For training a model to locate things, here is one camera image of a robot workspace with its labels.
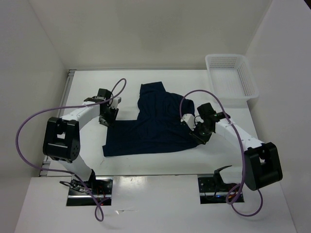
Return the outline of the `navy blue shorts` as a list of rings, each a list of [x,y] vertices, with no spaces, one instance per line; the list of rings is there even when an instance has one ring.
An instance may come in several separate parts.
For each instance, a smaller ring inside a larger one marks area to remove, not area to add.
[[[192,100],[167,92],[162,82],[143,84],[136,120],[117,120],[108,128],[105,157],[135,154],[170,153],[197,147],[190,128],[180,114],[194,114]]]

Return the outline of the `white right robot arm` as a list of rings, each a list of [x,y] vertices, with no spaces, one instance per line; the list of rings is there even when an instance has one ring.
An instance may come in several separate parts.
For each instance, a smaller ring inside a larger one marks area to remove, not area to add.
[[[181,122],[190,128],[198,144],[206,144],[212,134],[218,134],[242,152],[242,180],[256,191],[283,179],[278,150],[272,142],[264,143],[241,127],[226,112],[216,112],[210,103],[197,108],[201,121],[193,114],[184,114]]]

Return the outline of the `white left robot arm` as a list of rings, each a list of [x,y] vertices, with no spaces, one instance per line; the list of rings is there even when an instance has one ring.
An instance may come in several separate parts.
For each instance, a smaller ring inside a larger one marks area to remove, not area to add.
[[[47,122],[43,143],[44,155],[58,161],[72,175],[70,183],[63,183],[73,190],[91,194],[102,186],[96,175],[80,155],[80,130],[92,119],[98,118],[101,125],[113,126],[120,97],[114,97],[107,89],[86,98],[81,108],[62,117],[51,117]]]

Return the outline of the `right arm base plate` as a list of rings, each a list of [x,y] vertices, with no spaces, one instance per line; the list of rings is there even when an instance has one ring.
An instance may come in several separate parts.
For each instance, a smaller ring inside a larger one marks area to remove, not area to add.
[[[199,196],[201,204],[226,204],[226,196],[235,183],[219,183],[212,174],[198,176]]]

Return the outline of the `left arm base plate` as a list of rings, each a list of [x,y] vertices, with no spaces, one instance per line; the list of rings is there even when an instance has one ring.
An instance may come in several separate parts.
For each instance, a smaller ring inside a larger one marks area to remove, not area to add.
[[[88,187],[92,191],[97,202],[101,206],[110,206],[112,201],[112,188],[113,188],[113,177],[97,177],[96,178],[99,185],[97,188],[91,189],[89,184]],[[95,206],[96,203],[93,201],[91,195],[87,190],[75,184],[73,187],[72,182],[60,182],[62,185],[69,188],[67,204],[66,206]]]

